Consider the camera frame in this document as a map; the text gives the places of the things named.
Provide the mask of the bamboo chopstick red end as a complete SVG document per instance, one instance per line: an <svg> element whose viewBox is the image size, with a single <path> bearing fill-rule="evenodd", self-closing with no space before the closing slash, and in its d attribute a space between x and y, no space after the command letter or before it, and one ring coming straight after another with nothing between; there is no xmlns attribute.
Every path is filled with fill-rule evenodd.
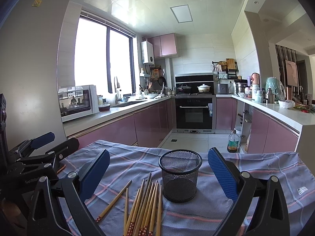
<svg viewBox="0 0 315 236"><path fill-rule="evenodd" d="M131 184L132 180L127 182L127 184L124 186L124 188L118 193L118 195L109 203L109 205L101 212L101 214L95 219L95 221L98 223L100 222L103 217L109 212L109 210L112 208L112 206L118 201L118 199L121 197L121 195L127 190L128 186Z"/></svg>

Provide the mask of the smartphone with copper edge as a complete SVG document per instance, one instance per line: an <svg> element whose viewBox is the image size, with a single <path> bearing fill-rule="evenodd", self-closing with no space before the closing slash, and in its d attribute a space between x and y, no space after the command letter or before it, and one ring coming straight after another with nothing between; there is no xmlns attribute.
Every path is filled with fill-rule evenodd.
<svg viewBox="0 0 315 236"><path fill-rule="evenodd" d="M57 174L59 174L61 171L63 171L65 169L66 165L65 164L61 164L60 167L57 170Z"/></svg>

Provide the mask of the white microwave oven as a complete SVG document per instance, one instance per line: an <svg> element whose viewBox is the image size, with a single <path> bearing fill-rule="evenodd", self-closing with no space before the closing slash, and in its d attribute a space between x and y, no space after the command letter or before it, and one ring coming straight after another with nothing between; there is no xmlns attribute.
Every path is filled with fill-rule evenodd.
<svg viewBox="0 0 315 236"><path fill-rule="evenodd" d="M58 99L63 123L99 113L95 85L60 88L58 90Z"/></svg>

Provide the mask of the oil bottle on floor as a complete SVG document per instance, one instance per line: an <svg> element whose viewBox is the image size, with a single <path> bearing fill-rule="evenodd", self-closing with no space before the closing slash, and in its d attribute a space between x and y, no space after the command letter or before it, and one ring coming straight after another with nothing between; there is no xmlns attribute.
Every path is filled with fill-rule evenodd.
<svg viewBox="0 0 315 236"><path fill-rule="evenodd" d="M240 137L236 133L236 130L233 129L231 131L231 134L229 135L227 151L230 153L236 153L238 151L239 142L240 142Z"/></svg>

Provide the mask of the black mesh utensil cup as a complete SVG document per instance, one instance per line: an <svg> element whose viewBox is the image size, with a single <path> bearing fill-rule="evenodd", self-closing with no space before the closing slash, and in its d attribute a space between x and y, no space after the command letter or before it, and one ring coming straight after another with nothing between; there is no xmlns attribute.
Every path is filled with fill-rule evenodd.
<svg viewBox="0 0 315 236"><path fill-rule="evenodd" d="M158 161L162 170L163 194L175 203L192 200L197 193L201 156L194 151L176 149L164 153Z"/></svg>

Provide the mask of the silver refrigerator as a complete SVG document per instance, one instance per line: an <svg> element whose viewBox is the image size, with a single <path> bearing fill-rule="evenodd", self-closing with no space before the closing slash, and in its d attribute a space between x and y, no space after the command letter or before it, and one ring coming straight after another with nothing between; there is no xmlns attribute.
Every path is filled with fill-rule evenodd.
<svg viewBox="0 0 315 236"><path fill-rule="evenodd" d="M70 0L18 0L1 27L1 93L9 148L52 132L42 155L66 140L60 115L57 58Z"/></svg>

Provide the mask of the white bowl on counter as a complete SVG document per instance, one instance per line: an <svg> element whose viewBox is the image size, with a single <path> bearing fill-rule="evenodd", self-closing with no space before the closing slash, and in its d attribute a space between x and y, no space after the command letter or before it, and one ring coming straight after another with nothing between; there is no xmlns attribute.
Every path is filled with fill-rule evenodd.
<svg viewBox="0 0 315 236"><path fill-rule="evenodd" d="M284 101L278 101L280 108L283 109L291 109L295 106L295 102L292 100L284 100Z"/></svg>

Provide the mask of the white water heater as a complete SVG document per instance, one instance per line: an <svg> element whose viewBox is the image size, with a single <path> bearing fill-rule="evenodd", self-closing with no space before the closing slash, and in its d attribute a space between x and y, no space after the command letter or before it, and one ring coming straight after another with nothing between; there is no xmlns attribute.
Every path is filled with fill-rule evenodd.
<svg viewBox="0 0 315 236"><path fill-rule="evenodd" d="M147 65L154 65L153 45L149 41L141 42L142 48L142 63Z"/></svg>

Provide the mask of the black built-in oven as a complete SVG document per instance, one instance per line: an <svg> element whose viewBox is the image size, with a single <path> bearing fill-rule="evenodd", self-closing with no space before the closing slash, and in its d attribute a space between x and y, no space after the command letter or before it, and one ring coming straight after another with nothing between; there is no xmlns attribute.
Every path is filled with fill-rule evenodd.
<svg viewBox="0 0 315 236"><path fill-rule="evenodd" d="M184 132L213 132L214 103L211 97L175 98L176 128Z"/></svg>

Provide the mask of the teal fan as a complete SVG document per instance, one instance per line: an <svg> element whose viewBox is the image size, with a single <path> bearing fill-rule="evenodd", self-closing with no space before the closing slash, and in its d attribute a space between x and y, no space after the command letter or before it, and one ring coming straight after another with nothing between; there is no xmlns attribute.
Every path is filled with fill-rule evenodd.
<svg viewBox="0 0 315 236"><path fill-rule="evenodd" d="M267 78L265 89L268 90L269 88L271 89L276 101L284 101L286 99L284 86L276 77Z"/></svg>

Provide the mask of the black lidded wok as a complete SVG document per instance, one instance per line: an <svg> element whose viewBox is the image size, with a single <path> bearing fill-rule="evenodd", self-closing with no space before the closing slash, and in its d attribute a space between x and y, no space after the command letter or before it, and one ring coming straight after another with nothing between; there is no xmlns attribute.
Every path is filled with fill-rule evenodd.
<svg viewBox="0 0 315 236"><path fill-rule="evenodd" d="M187 86L186 84L181 84L181 86L178 86L176 88L177 94L190 94L191 93L191 87Z"/></svg>

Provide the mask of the pink thermos jug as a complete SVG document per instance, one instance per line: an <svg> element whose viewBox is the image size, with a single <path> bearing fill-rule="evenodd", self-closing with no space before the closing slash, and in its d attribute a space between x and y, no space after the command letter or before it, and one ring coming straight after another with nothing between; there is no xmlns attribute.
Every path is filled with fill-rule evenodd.
<svg viewBox="0 0 315 236"><path fill-rule="evenodd" d="M260 74L259 73L252 73L251 82L252 82L252 85L260 86Z"/></svg>

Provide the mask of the white ceramic pot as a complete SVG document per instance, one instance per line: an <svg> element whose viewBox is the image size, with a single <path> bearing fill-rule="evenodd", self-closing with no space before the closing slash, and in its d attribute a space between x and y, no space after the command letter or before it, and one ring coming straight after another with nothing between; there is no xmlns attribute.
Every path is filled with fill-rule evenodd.
<svg viewBox="0 0 315 236"><path fill-rule="evenodd" d="M210 86L206 85L206 84L202 84L200 86L197 87L199 93L209 93L210 92Z"/></svg>

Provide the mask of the pink wall cabinet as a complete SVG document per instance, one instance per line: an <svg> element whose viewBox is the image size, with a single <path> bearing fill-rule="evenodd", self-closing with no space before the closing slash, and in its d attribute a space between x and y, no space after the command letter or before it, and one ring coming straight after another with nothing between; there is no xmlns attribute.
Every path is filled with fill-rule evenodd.
<svg viewBox="0 0 315 236"><path fill-rule="evenodd" d="M148 42L153 45L154 58L168 58L178 55L174 33L151 37Z"/></svg>

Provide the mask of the black wall spice rack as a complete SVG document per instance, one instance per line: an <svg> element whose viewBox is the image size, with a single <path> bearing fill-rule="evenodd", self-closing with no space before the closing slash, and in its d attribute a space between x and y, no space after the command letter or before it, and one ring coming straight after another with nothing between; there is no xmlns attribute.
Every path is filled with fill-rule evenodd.
<svg viewBox="0 0 315 236"><path fill-rule="evenodd" d="M238 65L234 59L226 59L223 61L213 61L213 73L217 74L218 79L238 79Z"/></svg>

